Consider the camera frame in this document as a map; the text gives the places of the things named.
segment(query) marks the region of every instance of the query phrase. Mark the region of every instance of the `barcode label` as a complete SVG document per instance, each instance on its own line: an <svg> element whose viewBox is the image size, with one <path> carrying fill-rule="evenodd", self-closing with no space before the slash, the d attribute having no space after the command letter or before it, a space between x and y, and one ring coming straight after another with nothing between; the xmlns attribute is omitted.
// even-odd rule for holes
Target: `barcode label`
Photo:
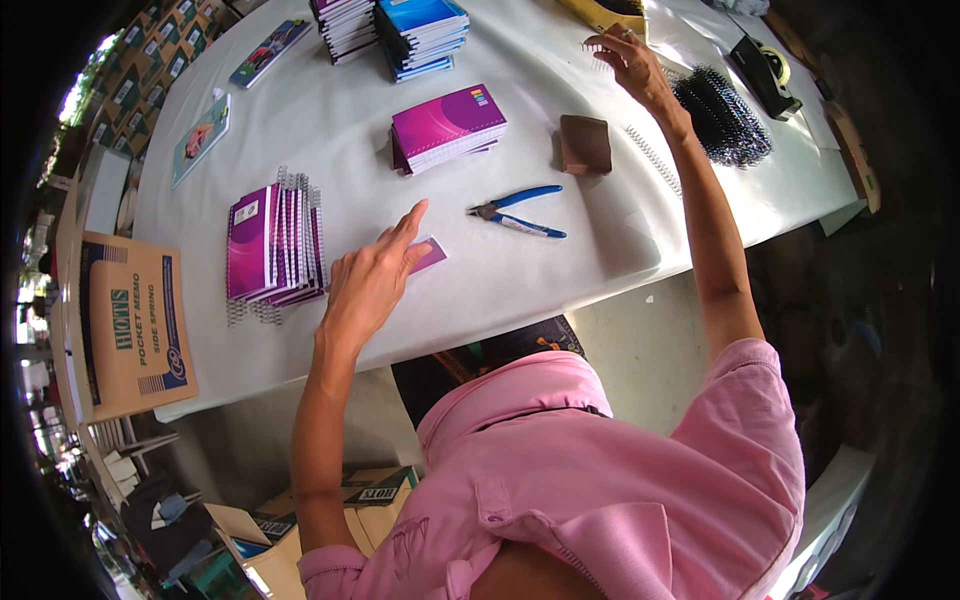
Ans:
<svg viewBox="0 0 960 600"><path fill-rule="evenodd" d="M100 124L100 127L98 127L98 128L97 128L97 131L94 132L94 134L93 134L93 143L94 143L94 144L99 144L99 143L100 143L100 138L103 137L103 136L104 136L104 133L106 133L106 132L107 132L107 124L106 124L106 123L101 123L101 124Z"/></svg>
<svg viewBox="0 0 960 600"><path fill-rule="evenodd" d="M150 90L150 95L147 96L147 106L153 106L156 102L156 97L160 95L160 92L163 91L162 85L154 85L154 88Z"/></svg>
<svg viewBox="0 0 960 600"><path fill-rule="evenodd" d="M180 75L180 70L183 68L183 64L186 62L184 59L174 60L174 65L170 69L170 76L176 79Z"/></svg>
<svg viewBox="0 0 960 600"><path fill-rule="evenodd" d="M123 99L127 97L127 94L130 93L131 89L133 89L133 80L128 79L123 82L123 85L120 86L120 89L117 91L117 95L113 96L113 102L115 104L120 104L123 102Z"/></svg>
<svg viewBox="0 0 960 600"><path fill-rule="evenodd" d="M271 536L282 538L293 525L287 523L274 523L273 521L260 521L260 531Z"/></svg>
<svg viewBox="0 0 960 600"><path fill-rule="evenodd" d="M393 500L396 488L366 488L360 492L360 501L364 500Z"/></svg>
<svg viewBox="0 0 960 600"><path fill-rule="evenodd" d="M126 41L128 44L133 43L133 39L136 37L138 33L140 33L140 28L134 25L133 27L130 27L130 31L127 32L123 40Z"/></svg>
<svg viewBox="0 0 960 600"><path fill-rule="evenodd" d="M233 215L233 226L236 227L241 223L243 223L244 221L246 221L247 219L252 219L253 217L255 217L256 213L259 212L260 210L259 207L260 207L260 203L256 202L256 203L247 204L240 210L237 210L236 213Z"/></svg>

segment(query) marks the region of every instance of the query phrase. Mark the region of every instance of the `metal spiral coil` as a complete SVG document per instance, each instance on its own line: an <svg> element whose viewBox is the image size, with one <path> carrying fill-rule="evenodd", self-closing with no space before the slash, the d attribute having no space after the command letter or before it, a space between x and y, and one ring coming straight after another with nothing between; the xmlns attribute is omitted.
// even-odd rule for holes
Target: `metal spiral coil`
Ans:
<svg viewBox="0 0 960 600"><path fill-rule="evenodd" d="M673 171L670 170L670 166L664 162L662 158L657 156L657 153L654 152L654 149L650 147L650 144L647 143L647 140L643 139L637 130L635 130L633 127L628 127L626 132L627 135L630 136L630 139L634 140L634 143L654 165L654 168L657 169L657 172L660 173L660 176L663 177L663 180L666 181L667 185L670 186L670 189L673 190L673 193L677 195L677 198L682 200L684 198L684 191L680 186L680 180L676 175L674 175Z"/></svg>

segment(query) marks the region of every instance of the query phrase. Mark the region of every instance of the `table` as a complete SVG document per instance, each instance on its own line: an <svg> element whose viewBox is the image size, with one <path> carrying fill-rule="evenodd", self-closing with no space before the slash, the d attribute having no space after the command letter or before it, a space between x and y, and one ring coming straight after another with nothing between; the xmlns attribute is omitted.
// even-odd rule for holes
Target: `table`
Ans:
<svg viewBox="0 0 960 600"><path fill-rule="evenodd" d="M280 165L308 174L323 191L328 264L372 242L420 198L431 199L421 231L436 236L450 258L410 279L394 314L361 353L358 371L474 342L690 268L681 202L623 128L635 128L673 168L666 143L652 117L582 50L589 29L554 0L462 4L470 32L452 72L394 85L376 52L334 67L319 36L309 34L242 90L228 83L236 65L283 19L310 17L304 0L271 0L174 83L146 156L133 237L180 249L200 394L156 409L158 419L254 396L307 374L310 333L325 300L284 309L282 326L247 318L228 327L225 312L228 208L272 182ZM656 50L687 66L709 62L726 70L722 54L743 35L729 17L698 0L646 4ZM759 19L741 24L782 50ZM799 65L798 77L809 77ZM500 145L486 156L409 179L397 175L390 165L391 116L480 83L509 121ZM763 115L746 88L734 83ZM172 191L174 146L213 102L214 87L232 94L230 132ZM809 85L803 88L808 92ZM578 180L557 170L556 131L564 113L610 122L609 176ZM715 169L744 246L856 201L839 153L819 148L811 134L806 120L815 120L815 113L785 123L763 116L775 151L749 170ZM565 240L534 238L464 214L470 206L553 183L564 191L511 210L566 231Z"/></svg>

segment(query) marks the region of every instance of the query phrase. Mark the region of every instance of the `blue pliers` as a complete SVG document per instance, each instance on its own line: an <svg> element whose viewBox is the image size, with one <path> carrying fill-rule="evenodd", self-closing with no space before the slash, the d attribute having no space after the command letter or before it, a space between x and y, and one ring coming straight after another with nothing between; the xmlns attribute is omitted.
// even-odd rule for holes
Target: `blue pliers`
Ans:
<svg viewBox="0 0 960 600"><path fill-rule="evenodd" d="M542 237L564 238L566 237L566 233L563 233L562 231L547 228L543 225L534 225L533 223L522 221L517 217L502 215L497 212L498 208L506 208L507 206L521 203L528 198L536 198L537 196L543 196L544 194L553 194L561 191L562 189L564 189L562 185L544 185L541 187L532 187L530 189L525 189L522 192L516 192L515 194L501 198L500 200L494 200L488 204L474 206L467 211L467 214L473 215L474 217L481 217L486 221L498 223L502 226L510 229L516 229L517 231L522 231L524 233L531 233L533 235L539 235Z"/></svg>

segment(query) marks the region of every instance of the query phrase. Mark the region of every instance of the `purple notebook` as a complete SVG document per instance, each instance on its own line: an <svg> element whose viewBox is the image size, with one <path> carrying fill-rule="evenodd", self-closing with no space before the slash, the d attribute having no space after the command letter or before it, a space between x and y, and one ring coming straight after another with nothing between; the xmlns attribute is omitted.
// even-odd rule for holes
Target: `purple notebook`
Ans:
<svg viewBox="0 0 960 600"><path fill-rule="evenodd" d="M506 122L483 85L434 98L394 115L396 141L408 159Z"/></svg>
<svg viewBox="0 0 960 600"><path fill-rule="evenodd" d="M227 297L244 298L274 284L272 241L276 235L276 194L271 185L230 208L227 225Z"/></svg>

